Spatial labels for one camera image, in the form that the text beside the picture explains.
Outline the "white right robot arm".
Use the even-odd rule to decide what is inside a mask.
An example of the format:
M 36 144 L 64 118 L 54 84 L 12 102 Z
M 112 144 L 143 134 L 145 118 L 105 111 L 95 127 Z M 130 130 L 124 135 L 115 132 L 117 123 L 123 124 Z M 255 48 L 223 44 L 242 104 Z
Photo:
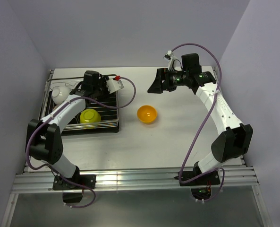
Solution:
M 244 125 L 235 116 L 217 87 L 219 81 L 211 72 L 202 71 L 197 53 L 182 56 L 181 70 L 174 67 L 178 59 L 172 51 L 168 51 L 164 57 L 169 60 L 169 65 L 157 69 L 155 80 L 147 92 L 161 94 L 163 91 L 175 91 L 179 86 L 188 87 L 204 104 L 218 132 L 210 153 L 196 163 L 198 170 L 193 172 L 194 181 L 204 184 L 210 177 L 209 171 L 247 153 L 253 128 L 249 124 Z

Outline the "orange bowl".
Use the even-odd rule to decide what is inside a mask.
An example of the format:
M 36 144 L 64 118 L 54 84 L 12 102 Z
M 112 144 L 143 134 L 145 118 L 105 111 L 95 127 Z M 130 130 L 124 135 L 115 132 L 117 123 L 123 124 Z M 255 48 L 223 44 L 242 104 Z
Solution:
M 157 118 L 157 111 L 151 105 L 143 105 L 138 108 L 136 115 L 140 122 L 144 124 L 151 124 Z

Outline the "lime green bowl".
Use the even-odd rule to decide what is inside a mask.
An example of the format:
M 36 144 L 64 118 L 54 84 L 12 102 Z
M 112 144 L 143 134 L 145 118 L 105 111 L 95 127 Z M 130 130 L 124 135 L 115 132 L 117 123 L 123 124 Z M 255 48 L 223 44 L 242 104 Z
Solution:
M 87 129 L 94 129 L 97 123 L 101 121 L 101 116 L 94 109 L 85 109 L 80 114 L 79 120 Z

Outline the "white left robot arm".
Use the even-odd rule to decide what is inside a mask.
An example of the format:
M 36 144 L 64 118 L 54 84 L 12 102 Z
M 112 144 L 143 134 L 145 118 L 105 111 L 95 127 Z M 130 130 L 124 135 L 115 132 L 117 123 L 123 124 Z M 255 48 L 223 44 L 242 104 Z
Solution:
M 75 189 L 81 183 L 80 170 L 63 153 L 62 131 L 88 101 L 99 101 L 109 96 L 109 76 L 87 70 L 74 88 L 54 87 L 52 98 L 58 107 L 40 120 L 32 119 L 27 126 L 26 162 L 32 170 L 45 166 L 64 178 L 64 184 Z

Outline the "white round bowl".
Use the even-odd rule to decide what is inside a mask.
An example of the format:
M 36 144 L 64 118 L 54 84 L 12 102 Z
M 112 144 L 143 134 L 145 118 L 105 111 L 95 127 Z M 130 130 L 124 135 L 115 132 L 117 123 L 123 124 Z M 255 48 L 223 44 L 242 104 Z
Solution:
M 52 90 L 52 100 L 54 104 L 62 104 L 69 96 L 71 89 L 67 86 L 54 87 Z

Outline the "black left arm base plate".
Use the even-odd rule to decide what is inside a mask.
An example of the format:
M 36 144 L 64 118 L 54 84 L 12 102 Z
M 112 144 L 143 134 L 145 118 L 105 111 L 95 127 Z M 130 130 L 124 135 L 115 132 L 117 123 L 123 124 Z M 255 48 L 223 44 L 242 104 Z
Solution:
M 76 179 L 66 179 L 62 176 L 54 177 L 52 189 L 55 191 L 81 190 L 95 188 L 96 175 L 80 175 Z

